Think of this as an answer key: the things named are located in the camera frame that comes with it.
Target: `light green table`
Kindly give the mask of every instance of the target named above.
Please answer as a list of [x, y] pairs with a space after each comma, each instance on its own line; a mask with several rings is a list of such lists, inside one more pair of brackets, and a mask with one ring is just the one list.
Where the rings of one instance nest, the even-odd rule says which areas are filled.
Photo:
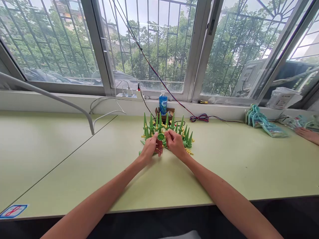
[[[319, 147], [287, 129], [290, 138], [271, 138], [245, 124], [188, 124], [194, 158], [249, 200], [319, 195]], [[17, 218], [68, 213], [125, 169], [143, 148], [143, 118], [117, 116], [94, 137], [19, 198], [29, 204]], [[170, 151], [129, 184], [112, 212], [207, 205], [212, 201], [190, 170]]]
[[[114, 117], [97, 121], [95, 132]], [[0, 112], [0, 211], [91, 136], [83, 114]]]

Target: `dark floor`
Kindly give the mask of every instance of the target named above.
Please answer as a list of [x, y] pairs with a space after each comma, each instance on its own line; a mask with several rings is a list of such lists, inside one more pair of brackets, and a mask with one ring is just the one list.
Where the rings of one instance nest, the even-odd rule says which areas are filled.
[[[319, 238], [319, 197], [253, 204], [284, 238]], [[0, 222], [0, 238], [40, 238], [58, 220]], [[88, 238], [156, 239], [192, 230], [196, 230], [202, 239], [245, 238], [216, 206], [107, 214]]]

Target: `hand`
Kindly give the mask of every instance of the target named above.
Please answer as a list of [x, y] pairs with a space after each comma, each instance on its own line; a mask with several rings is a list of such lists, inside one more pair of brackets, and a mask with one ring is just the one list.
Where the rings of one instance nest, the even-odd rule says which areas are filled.
[[300, 135], [301, 137], [319, 145], [319, 134], [301, 127], [295, 128], [295, 132], [297, 135]]
[[151, 158], [154, 153], [157, 153], [160, 157], [163, 153], [163, 142], [157, 139], [158, 132], [155, 132], [154, 136], [148, 138], [145, 141], [144, 148], [139, 158], [145, 162], [145, 165], [148, 165], [151, 162]]
[[167, 148], [175, 154], [176, 157], [183, 160], [186, 156], [188, 156], [184, 148], [183, 138], [181, 135], [169, 129], [165, 132], [165, 136]]

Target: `blue packaging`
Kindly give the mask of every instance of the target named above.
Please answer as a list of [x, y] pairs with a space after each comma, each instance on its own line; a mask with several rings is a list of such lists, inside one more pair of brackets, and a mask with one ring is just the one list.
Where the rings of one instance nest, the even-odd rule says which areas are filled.
[[162, 116], [166, 115], [167, 112], [167, 96], [165, 95], [165, 90], [161, 91], [161, 95], [159, 96], [159, 111]]

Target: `wall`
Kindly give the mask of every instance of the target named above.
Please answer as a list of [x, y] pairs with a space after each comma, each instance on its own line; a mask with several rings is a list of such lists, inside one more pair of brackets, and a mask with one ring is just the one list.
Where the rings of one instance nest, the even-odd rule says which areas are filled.
[[[3, 61], [1, 59], [0, 59], [0, 72], [11, 76], [8, 68], [5, 66], [5, 64], [3, 63]], [[4, 82], [0, 81], [0, 89], [5, 89], [6, 90], [6, 89], [9, 89], [9, 88], [10, 88], [9, 85], [5, 81]]]
[[309, 110], [319, 112], [319, 100], [317, 100], [311, 107], [309, 107]]
[[[55, 94], [66, 100], [69, 100], [78, 106], [82, 107], [89, 112], [90, 104], [99, 96], [88, 96], [88, 95], [69, 95], [69, 94]], [[143, 101], [128, 101], [128, 100], [118, 100], [123, 110], [127, 115], [141, 116], [144, 112], [148, 112]], [[158, 107], [158, 100], [146, 100], [146, 104], [149, 109], [154, 112], [155, 108]], [[182, 117], [184, 115], [186, 118], [190, 117], [191, 114], [177, 102], [168, 102], [169, 108], [175, 108], [176, 117]], [[215, 115], [222, 119], [228, 120], [243, 120], [245, 111], [249, 110], [246, 106], [229, 106], [229, 105], [214, 105], [214, 104], [197, 104], [190, 102], [183, 102], [195, 116], [199, 116], [203, 113], [207, 115]], [[0, 90], [0, 110], [8, 111], [35, 111], [35, 112], [61, 112], [61, 113], [79, 113], [78, 110], [65, 105], [61, 102], [48, 98], [46, 96], [40, 95], [35, 92], [26, 91], [1, 91]], [[106, 114], [110, 111], [119, 110], [118, 105], [115, 103], [114, 99], [102, 101], [95, 109], [95, 114]], [[264, 113], [269, 119], [279, 118], [282, 113], [281, 110], [268, 109], [261, 107], [261, 112]], [[295, 110], [288, 109], [283, 112], [284, 114], [295, 117], [302, 114], [309, 117], [313, 114], [318, 114], [313, 111]], [[116, 112], [114, 114], [123, 115], [123, 113]]]

